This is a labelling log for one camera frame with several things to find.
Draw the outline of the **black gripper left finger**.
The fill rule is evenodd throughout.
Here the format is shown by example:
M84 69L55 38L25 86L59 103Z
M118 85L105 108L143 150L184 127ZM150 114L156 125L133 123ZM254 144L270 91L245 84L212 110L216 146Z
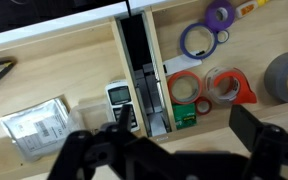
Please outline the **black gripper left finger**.
M111 132L131 131L131 105L123 105L118 119L113 121L110 127Z

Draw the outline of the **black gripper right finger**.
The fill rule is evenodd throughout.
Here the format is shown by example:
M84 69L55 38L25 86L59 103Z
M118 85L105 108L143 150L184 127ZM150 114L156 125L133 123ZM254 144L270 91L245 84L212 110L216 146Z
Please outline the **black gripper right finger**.
M257 148L257 140L265 129L271 130L273 125L261 122L242 105L231 107L229 127L249 152L260 152L268 156L271 148Z

